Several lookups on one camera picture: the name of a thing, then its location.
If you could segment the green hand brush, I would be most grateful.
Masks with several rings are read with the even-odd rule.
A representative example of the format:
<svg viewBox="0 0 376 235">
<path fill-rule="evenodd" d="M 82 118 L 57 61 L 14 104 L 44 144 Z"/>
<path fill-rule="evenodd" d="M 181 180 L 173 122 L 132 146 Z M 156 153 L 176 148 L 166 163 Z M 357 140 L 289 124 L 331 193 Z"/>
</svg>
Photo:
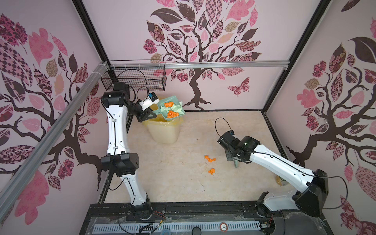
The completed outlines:
<svg viewBox="0 0 376 235">
<path fill-rule="evenodd" d="M 231 155 L 230 151 L 225 150 L 225 154 L 226 154 L 226 160 L 228 162 L 233 162 L 235 167 L 238 168 L 239 167 L 239 161 Z"/>
</svg>

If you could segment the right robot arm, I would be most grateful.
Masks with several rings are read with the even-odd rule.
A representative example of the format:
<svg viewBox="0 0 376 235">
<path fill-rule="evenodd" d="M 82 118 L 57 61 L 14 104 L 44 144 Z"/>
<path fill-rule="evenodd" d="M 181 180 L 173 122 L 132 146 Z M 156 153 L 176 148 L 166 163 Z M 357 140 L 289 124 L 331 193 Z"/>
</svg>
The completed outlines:
<svg viewBox="0 0 376 235">
<path fill-rule="evenodd" d="M 255 205 L 259 216 L 268 217 L 273 212 L 284 210 L 299 210 L 311 217 L 321 215 L 329 194 L 326 172 L 299 166 L 252 137 L 239 140 L 232 130 L 225 132 L 217 142 L 224 148 L 230 161 L 261 165 L 294 187 L 294 190 L 286 193 L 263 192 Z"/>
</svg>

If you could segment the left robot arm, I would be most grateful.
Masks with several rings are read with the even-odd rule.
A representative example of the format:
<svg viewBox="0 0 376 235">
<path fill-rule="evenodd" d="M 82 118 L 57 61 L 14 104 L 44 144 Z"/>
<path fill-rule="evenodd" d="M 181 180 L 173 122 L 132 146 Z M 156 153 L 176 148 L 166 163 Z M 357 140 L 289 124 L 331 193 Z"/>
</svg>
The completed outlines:
<svg viewBox="0 0 376 235">
<path fill-rule="evenodd" d="M 157 115 L 150 108 L 156 101 L 159 100 L 154 93 L 148 94 L 143 101 L 131 101 L 130 86 L 123 82 L 116 82 L 113 91 L 105 92 L 101 98 L 108 117 L 109 131 L 106 155 L 100 159 L 102 169 L 121 178 L 121 184 L 127 188 L 130 196 L 129 211 L 140 220 L 151 218 L 152 205 L 138 180 L 139 156 L 132 153 L 128 145 L 127 117 L 135 116 L 138 122 L 156 118 Z"/>
</svg>

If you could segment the green dustpan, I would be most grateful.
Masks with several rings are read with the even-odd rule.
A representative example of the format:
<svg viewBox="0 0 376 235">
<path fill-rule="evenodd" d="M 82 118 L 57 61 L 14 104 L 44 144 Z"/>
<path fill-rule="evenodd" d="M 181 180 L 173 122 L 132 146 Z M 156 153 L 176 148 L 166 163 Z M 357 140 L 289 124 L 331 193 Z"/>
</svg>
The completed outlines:
<svg viewBox="0 0 376 235">
<path fill-rule="evenodd" d="M 170 108 L 166 108 L 164 106 L 164 103 L 170 102 L 170 101 L 174 102 L 174 105 Z M 180 116 L 172 118 L 172 119 L 167 118 L 167 114 L 170 110 L 179 113 Z M 156 115 L 162 115 L 162 117 L 166 121 L 171 121 L 171 120 L 177 119 L 177 118 L 182 117 L 186 114 L 185 110 L 183 109 L 182 102 L 180 102 L 179 99 L 176 96 L 172 96 L 172 97 L 168 97 L 168 98 L 160 100 L 160 102 L 157 104 L 157 109 L 154 110 L 153 112 Z"/>
</svg>

